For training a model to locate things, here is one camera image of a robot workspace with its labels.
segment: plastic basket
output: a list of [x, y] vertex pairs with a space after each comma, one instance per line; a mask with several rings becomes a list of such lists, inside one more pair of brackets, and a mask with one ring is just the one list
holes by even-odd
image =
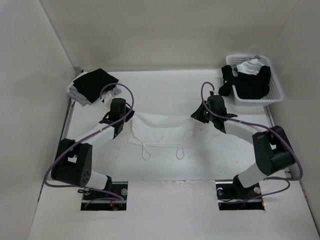
[[[225, 58], [227, 65], [241, 64], [246, 58], [253, 58], [256, 55], [248, 55], [248, 54], [237, 54], [237, 55], [228, 55]], [[259, 57], [268, 64], [271, 69], [271, 78], [270, 78], [270, 91], [268, 95], [264, 96], [261, 99], [242, 99], [238, 97], [236, 87], [233, 85], [233, 95], [234, 95], [234, 103], [237, 106], [268, 106], [275, 102], [281, 102], [284, 99], [284, 93], [281, 89], [279, 80], [275, 75], [274, 68], [270, 62], [270, 60], [263, 55], [259, 55]]]

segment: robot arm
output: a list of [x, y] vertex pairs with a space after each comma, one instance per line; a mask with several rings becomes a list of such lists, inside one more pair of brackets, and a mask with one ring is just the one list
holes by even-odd
[[52, 169], [52, 179], [79, 188], [96, 188], [109, 191], [112, 187], [112, 179], [110, 176], [92, 170], [92, 154], [95, 149], [119, 135], [123, 130], [124, 123], [129, 121], [134, 115], [134, 111], [132, 111], [125, 120], [115, 124], [113, 127], [106, 128], [105, 130], [102, 129], [122, 118], [128, 111], [129, 108], [126, 106], [126, 100], [114, 98], [110, 105], [110, 111], [94, 129], [76, 139], [65, 138], [61, 140], [56, 158], [78, 140], [98, 130], [101, 131], [68, 152]]
[[[205, 104], [212, 112], [227, 118], [237, 117], [235, 114], [227, 113], [222, 96], [215, 92], [210, 92], [210, 95]], [[257, 127], [212, 116], [203, 104], [191, 117], [202, 123], [212, 122], [214, 127], [221, 132], [237, 136], [253, 145], [255, 163], [233, 178], [232, 187], [228, 189], [232, 192], [226, 193], [234, 199], [243, 199], [243, 196], [252, 191], [259, 181], [295, 163], [289, 151], [269, 131], [261, 131]], [[278, 133], [290, 146], [282, 127], [274, 126], [271, 129]]]

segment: black cloth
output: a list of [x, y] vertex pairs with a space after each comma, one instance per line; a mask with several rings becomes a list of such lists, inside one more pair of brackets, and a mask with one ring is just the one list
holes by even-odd
[[[100, 92], [104, 86], [117, 82], [119, 82], [118, 79], [99, 68], [74, 80], [73, 86], [80, 94], [93, 103], [100, 97]], [[107, 87], [105, 92], [113, 89], [115, 86]]]
[[234, 76], [230, 65], [222, 69], [223, 86], [219, 89], [221, 96], [229, 96], [232, 91], [232, 85], [235, 86], [236, 93], [241, 99], [261, 99], [269, 91], [271, 70], [269, 66], [262, 66], [257, 75], [239, 72]]

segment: screw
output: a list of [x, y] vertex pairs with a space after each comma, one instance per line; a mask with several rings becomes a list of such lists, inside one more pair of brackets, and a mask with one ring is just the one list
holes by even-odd
[[126, 196], [127, 194], [128, 194], [128, 190], [127, 189], [125, 189], [125, 188], [121, 189], [121, 195], [122, 196]]
[[83, 195], [85, 195], [85, 196], [90, 195], [90, 190], [89, 190], [89, 188], [88, 188], [88, 187], [85, 187], [83, 190], [84, 190]]
[[216, 192], [218, 193], [219, 196], [224, 194], [224, 189], [222, 187], [218, 187], [218, 189], [216, 190]]
[[253, 189], [253, 191], [254, 191], [255, 193], [257, 193], [257, 194], [261, 194], [261, 190], [260, 190], [260, 188], [257, 187], [257, 186]]

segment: white garment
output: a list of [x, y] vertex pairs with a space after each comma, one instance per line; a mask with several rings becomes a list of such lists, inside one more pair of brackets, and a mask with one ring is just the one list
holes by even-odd
[[177, 148], [176, 157], [182, 160], [185, 156], [184, 149], [193, 147], [190, 140], [193, 132], [194, 123], [190, 116], [135, 112], [128, 143], [142, 146], [142, 157], [145, 160], [151, 158], [146, 146]]
[[244, 61], [236, 66], [238, 73], [257, 75], [260, 72], [261, 67], [264, 66], [257, 58]]

